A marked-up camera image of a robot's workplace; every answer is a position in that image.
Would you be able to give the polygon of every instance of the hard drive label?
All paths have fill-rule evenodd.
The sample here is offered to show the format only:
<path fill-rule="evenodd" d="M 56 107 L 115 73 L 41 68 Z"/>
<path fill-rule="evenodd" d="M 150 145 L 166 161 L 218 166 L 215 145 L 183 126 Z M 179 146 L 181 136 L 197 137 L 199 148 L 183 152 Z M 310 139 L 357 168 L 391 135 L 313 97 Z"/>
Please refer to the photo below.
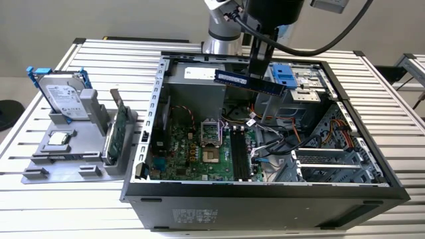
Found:
<path fill-rule="evenodd" d="M 73 120 L 82 120 L 87 118 L 77 91 L 73 87 L 64 85 L 48 85 L 46 90 L 50 100 L 54 101 L 64 116 Z"/>

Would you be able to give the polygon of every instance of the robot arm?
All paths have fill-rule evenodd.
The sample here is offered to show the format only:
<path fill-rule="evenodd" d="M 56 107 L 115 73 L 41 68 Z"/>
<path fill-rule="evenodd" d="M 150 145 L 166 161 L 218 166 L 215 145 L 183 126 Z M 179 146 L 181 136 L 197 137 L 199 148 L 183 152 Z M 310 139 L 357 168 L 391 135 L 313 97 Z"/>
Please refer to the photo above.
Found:
<path fill-rule="evenodd" d="M 313 51 L 298 51 L 278 44 L 275 39 L 277 27 L 290 25 L 297 21 L 303 0 L 247 0 L 243 6 L 235 0 L 205 0 L 214 24 L 217 24 L 215 29 L 219 28 L 217 26 L 227 28 L 230 23 L 237 23 L 245 33 L 253 36 L 245 75 L 254 79 L 262 79 L 263 77 L 274 48 L 295 56 L 314 56 L 329 50 L 354 28 L 371 2 L 373 0 L 366 1 L 351 23 L 327 45 Z M 346 3 L 347 0 L 311 0 L 310 5 L 341 13 Z M 255 20 L 255 27 L 247 25 L 247 17 Z"/>

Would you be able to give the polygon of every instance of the black object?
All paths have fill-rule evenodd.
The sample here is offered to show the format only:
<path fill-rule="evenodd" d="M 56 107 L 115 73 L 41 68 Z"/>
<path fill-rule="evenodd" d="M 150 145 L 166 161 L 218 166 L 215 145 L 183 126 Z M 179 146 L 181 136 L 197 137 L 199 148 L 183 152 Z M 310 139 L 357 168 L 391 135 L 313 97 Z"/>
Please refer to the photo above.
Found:
<path fill-rule="evenodd" d="M 405 76 L 406 70 L 401 66 L 374 66 L 386 79 L 386 81 L 393 84 L 399 81 L 399 79 Z"/>
<path fill-rule="evenodd" d="M 217 39 L 219 41 L 234 41 L 239 37 L 239 35 L 235 35 L 235 36 L 219 36 L 219 35 L 214 34 L 210 30 L 207 30 L 207 34 L 209 34 L 209 36 L 211 36 L 214 39 Z"/>
<path fill-rule="evenodd" d="M 13 100 L 0 101 L 0 131 L 13 127 L 25 108 L 20 102 Z"/>
<path fill-rule="evenodd" d="M 73 39 L 72 44 L 82 44 L 85 42 L 85 38 L 77 37 L 76 39 Z"/>
<path fill-rule="evenodd" d="M 401 86 L 398 86 L 398 88 L 395 89 L 395 91 L 398 91 L 398 90 L 401 89 L 401 87 L 405 86 L 405 84 L 410 82 L 410 80 L 413 80 L 413 77 L 410 77 L 410 79 L 407 79 L 407 80 L 401 84 Z"/>
<path fill-rule="evenodd" d="M 250 26 L 247 26 L 245 24 L 245 22 L 241 20 L 239 16 L 237 13 L 230 14 L 230 18 L 239 24 L 239 26 L 243 28 L 245 32 L 247 32 L 249 34 L 251 34 L 258 40 L 263 41 L 267 45 L 270 45 L 271 47 L 277 48 L 278 50 L 294 55 L 294 56 L 315 56 L 319 53 L 327 51 L 341 40 L 342 38 L 347 35 L 347 33 L 351 31 L 351 29 L 354 28 L 354 26 L 357 25 L 359 19 L 362 18 L 363 14 L 366 13 L 369 6 L 371 4 L 373 0 L 367 0 L 362 9 L 359 10 L 357 16 L 354 17 L 353 21 L 350 22 L 350 24 L 347 25 L 347 27 L 343 29 L 343 31 L 341 32 L 341 34 L 333 39 L 333 41 L 325 45 L 322 48 L 313 50 L 313 51 L 298 51 L 294 50 L 281 44 L 278 44 L 274 40 L 271 40 L 269 37 L 263 36 L 263 34 L 261 33 L 261 31 L 258 32 L 257 30 L 254 30 Z M 262 14 L 265 14 L 266 16 L 263 16 L 263 18 L 270 17 L 269 16 L 269 12 L 262 12 Z M 263 20 L 263 23 L 269 23 L 273 26 L 273 22 L 270 23 L 269 21 Z"/>
<path fill-rule="evenodd" d="M 185 168 L 177 168 L 175 169 L 175 174 L 179 176 L 183 176 L 186 174 L 186 169 Z"/>
<path fill-rule="evenodd" d="M 162 55 L 174 60 L 193 63 L 247 64 L 243 56 L 214 56 L 198 53 L 170 53 Z M 338 98 L 346 94 L 342 88 L 335 87 L 338 82 L 326 62 L 295 59 L 271 59 L 275 63 L 317 64 L 325 69 L 330 84 L 333 84 Z M 345 230 L 387 209 L 407 201 L 409 195 L 395 174 L 390 169 L 377 144 L 361 122 L 347 99 L 339 100 L 343 104 L 358 135 L 365 140 L 370 153 L 381 167 L 385 178 L 377 182 L 386 182 L 390 187 L 338 187 L 338 186 L 299 186 L 299 185 L 243 185 L 242 183 L 217 182 L 214 184 L 190 183 L 151 183 L 130 182 L 125 179 L 123 194 L 131 202 L 139 220 L 146 228 L 165 227 L 170 230 L 281 230 L 287 229 L 338 229 Z M 161 202 L 139 202 L 139 198 L 161 198 Z M 210 223 L 177 223 L 183 217 L 181 210 L 209 210 L 215 214 Z M 255 215 L 267 215 L 267 222 L 258 223 L 251 218 Z"/>
<path fill-rule="evenodd" d="M 413 110 L 417 109 L 417 107 L 419 106 L 419 103 L 421 103 L 421 100 L 418 100 L 418 101 L 414 103 L 414 106 L 411 107 Z"/>
<path fill-rule="evenodd" d="M 233 164 L 233 180 L 247 181 L 249 164 L 246 157 L 246 143 L 243 131 L 239 129 L 230 131 L 230 147 L 231 147 L 231 164 Z"/>
<path fill-rule="evenodd" d="M 362 51 L 353 51 L 353 53 L 355 56 L 366 56 Z"/>
<path fill-rule="evenodd" d="M 215 70 L 214 82 L 222 83 L 230 86 L 241 87 L 251 91 L 262 92 L 274 96 L 279 96 L 285 86 L 269 81 L 259 81 L 247 76 L 242 76 L 233 72 Z"/>
<path fill-rule="evenodd" d="M 411 53 L 403 54 L 407 59 L 415 59 L 417 57 Z"/>
<path fill-rule="evenodd" d="M 141 142 L 147 142 L 147 138 L 149 138 L 149 133 L 143 131 L 141 135 Z"/>
<path fill-rule="evenodd" d="M 154 42 L 189 43 L 189 40 L 181 40 L 181 39 L 161 39 L 161 38 L 122 37 L 122 36 L 103 36 L 102 39 L 114 40 L 114 41 L 154 41 Z"/>
<path fill-rule="evenodd" d="M 299 16 L 303 0 L 247 1 L 246 13 L 259 22 L 262 28 L 274 29 L 293 24 Z"/>

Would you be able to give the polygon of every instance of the gray floor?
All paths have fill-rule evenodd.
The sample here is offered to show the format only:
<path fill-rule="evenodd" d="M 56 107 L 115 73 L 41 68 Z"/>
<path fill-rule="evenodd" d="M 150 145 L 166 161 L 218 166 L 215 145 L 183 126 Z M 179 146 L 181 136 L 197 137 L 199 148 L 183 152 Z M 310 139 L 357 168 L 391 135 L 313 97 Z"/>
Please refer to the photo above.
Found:
<path fill-rule="evenodd" d="M 16 100 L 26 108 L 36 93 L 28 77 L 0 77 L 0 100 Z M 0 132 L 0 143 L 2 142 L 9 129 Z"/>

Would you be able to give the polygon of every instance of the blue plastic clip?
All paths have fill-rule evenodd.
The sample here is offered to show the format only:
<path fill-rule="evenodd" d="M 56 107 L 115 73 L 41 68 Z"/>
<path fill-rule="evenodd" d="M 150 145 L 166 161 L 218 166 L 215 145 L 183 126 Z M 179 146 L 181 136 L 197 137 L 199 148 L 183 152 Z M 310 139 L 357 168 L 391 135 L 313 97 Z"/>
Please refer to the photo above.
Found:
<path fill-rule="evenodd" d="M 298 83 L 293 77 L 290 66 L 273 64 L 271 69 L 277 83 L 285 85 L 287 89 L 295 89 L 298 87 Z"/>
<path fill-rule="evenodd" d="M 48 74 L 50 74 L 50 72 L 52 72 L 50 68 L 38 68 L 34 71 L 34 73 L 38 74 L 38 75 L 48 75 Z"/>
<path fill-rule="evenodd" d="M 32 80 L 32 83 L 33 83 L 34 87 L 40 90 L 40 92 L 41 92 L 41 94 L 42 94 L 42 96 L 44 96 L 44 98 L 45 98 L 48 104 L 50 105 L 52 111 L 53 111 L 53 113 L 56 114 L 57 112 L 56 112 L 56 110 L 54 110 L 54 108 L 53 108 L 53 105 L 52 105 L 50 101 L 48 101 L 46 95 L 45 95 L 42 89 L 41 89 L 41 87 L 40 87 L 38 81 L 36 80 L 36 78 L 34 78 L 34 76 L 33 76 L 34 73 L 33 73 L 32 71 L 33 71 L 33 67 L 32 67 L 32 66 L 28 66 L 28 67 L 26 67 L 26 75 L 28 75 L 29 79 Z"/>
<path fill-rule="evenodd" d="M 83 70 L 83 67 L 81 67 L 80 69 L 80 74 L 82 75 L 82 79 L 83 79 L 83 85 L 87 89 L 91 89 L 91 83 L 90 83 L 90 80 L 87 79 L 87 73 L 86 71 Z"/>
<path fill-rule="evenodd" d="M 257 162 L 265 162 L 265 163 L 269 162 L 269 160 L 267 160 L 266 158 L 255 158 L 254 160 L 255 160 Z"/>

